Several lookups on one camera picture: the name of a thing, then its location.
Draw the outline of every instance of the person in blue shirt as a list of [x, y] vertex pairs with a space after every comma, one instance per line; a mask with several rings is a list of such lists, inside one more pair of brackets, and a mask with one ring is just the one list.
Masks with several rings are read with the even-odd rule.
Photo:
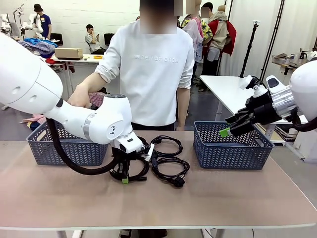
[[41, 26], [43, 28], [42, 36], [45, 37], [45, 39], [51, 39], [51, 32], [52, 32], [52, 24], [51, 19], [49, 16], [45, 15], [43, 13], [43, 9], [41, 8], [41, 5], [34, 4], [34, 11], [40, 15], [41, 19]]

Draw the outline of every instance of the beige hoodie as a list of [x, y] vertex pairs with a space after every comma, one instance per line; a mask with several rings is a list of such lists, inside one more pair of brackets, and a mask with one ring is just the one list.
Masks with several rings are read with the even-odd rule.
[[216, 33], [211, 40], [210, 47], [216, 47], [222, 51], [223, 47], [226, 44], [226, 39], [229, 35], [226, 22], [228, 20], [228, 17], [223, 11], [217, 11], [209, 18], [209, 22], [212, 22], [214, 20], [219, 20], [219, 23]]

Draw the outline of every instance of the seated person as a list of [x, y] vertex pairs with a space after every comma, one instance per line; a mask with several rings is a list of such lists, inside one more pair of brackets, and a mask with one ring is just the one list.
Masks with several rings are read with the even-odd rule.
[[99, 34], [95, 36], [94, 27], [91, 24], [88, 24], [86, 29], [87, 35], [85, 36], [85, 41], [89, 44], [90, 53], [92, 55], [103, 55], [106, 50], [100, 46]]

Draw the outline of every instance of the navy t-shirt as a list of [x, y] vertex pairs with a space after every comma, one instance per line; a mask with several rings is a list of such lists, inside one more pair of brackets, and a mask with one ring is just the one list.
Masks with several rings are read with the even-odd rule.
[[43, 33], [42, 36], [45, 37], [45, 39], [47, 38], [48, 34], [49, 34], [49, 25], [51, 25], [51, 19], [49, 16], [43, 14], [41, 16], [41, 26], [43, 28]]

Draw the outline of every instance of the blue-gray basket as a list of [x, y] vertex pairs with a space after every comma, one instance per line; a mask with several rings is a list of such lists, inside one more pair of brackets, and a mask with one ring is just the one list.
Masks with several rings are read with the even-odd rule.
[[202, 168], [261, 170], [274, 145], [257, 128], [244, 135], [221, 137], [226, 122], [196, 121], [194, 149]]
[[[99, 145], [68, 133], [56, 122], [61, 145], [68, 157], [80, 166], [99, 166], [103, 163], [108, 145]], [[47, 123], [43, 123], [26, 139], [38, 165], [65, 165], [53, 145]]]

